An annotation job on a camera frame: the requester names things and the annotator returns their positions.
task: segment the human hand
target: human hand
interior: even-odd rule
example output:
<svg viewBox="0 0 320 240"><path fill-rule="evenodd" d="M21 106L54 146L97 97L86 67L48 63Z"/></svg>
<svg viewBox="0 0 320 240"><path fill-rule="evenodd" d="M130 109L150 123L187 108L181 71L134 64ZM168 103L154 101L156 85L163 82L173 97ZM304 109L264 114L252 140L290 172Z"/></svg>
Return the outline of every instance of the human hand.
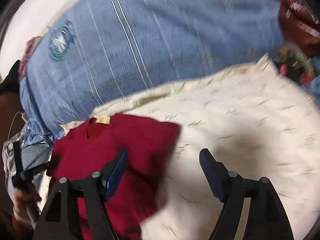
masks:
<svg viewBox="0 0 320 240"><path fill-rule="evenodd" d="M33 184L28 185L28 192L16 189L13 197L13 212L14 217L20 223L22 223L28 229L32 228L32 223L28 212L26 210L26 205L30 202L41 201L39 193L36 191L36 187Z"/></svg>

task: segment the bed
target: bed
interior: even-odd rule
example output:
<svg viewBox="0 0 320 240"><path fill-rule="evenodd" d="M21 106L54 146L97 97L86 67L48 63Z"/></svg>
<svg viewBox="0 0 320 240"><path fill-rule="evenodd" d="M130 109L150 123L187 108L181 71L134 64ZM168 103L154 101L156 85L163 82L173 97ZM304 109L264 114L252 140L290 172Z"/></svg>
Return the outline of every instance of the bed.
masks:
<svg viewBox="0 0 320 240"><path fill-rule="evenodd" d="M30 120L25 144L62 138L89 116L126 112L176 122L182 134L158 196L166 204L143 223L143 239L209 237L221 204L200 168L202 148L243 177L269 177L295 239L303 239L320 211L320 116L313 98L277 76L270 61L284 44L279 6L65 2L49 28L34 35L46 33L21 79ZM48 181L44 176L40 186L44 200ZM245 219L244 212L237 239Z"/></svg>

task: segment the white blanket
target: white blanket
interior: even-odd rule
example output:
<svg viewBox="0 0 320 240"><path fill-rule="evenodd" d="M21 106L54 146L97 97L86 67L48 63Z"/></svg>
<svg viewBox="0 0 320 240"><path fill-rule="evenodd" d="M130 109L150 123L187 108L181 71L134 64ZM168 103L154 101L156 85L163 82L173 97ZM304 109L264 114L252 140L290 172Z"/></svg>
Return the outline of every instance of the white blanket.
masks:
<svg viewBox="0 0 320 240"><path fill-rule="evenodd" d="M320 114L313 98L278 76L267 56L113 101L92 116L118 112L182 127L159 191L161 209L141 225L143 239L209 238L222 204L200 167L202 148L244 178L270 178L295 239L303 239L319 216ZM246 201L236 239L242 239L248 206Z"/></svg>

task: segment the black strap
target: black strap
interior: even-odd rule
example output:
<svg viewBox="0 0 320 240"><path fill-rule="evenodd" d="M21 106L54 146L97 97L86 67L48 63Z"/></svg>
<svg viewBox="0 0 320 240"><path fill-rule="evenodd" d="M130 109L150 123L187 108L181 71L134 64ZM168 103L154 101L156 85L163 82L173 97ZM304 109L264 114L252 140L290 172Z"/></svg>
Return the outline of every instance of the black strap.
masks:
<svg viewBox="0 0 320 240"><path fill-rule="evenodd" d="M13 154L14 154L14 162L16 165L16 174L20 174L23 171L22 160L21 160L21 149L20 142L16 141L13 143Z"/></svg>

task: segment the red cloth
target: red cloth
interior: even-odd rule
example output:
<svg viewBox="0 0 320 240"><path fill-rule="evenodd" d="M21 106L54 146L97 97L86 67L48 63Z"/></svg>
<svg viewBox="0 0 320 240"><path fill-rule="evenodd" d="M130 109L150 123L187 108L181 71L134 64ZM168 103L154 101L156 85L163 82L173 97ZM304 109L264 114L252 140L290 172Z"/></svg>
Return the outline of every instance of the red cloth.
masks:
<svg viewBox="0 0 320 240"><path fill-rule="evenodd" d="M48 174L55 180L82 179L111 161L118 149L126 148L129 166L105 207L122 239L140 239L139 223L157 211L158 183L179 130L175 123L127 114L114 115L109 125L87 120L55 142L52 160L59 159L59 164ZM78 204L84 239L92 239L84 199L78 199Z"/></svg>

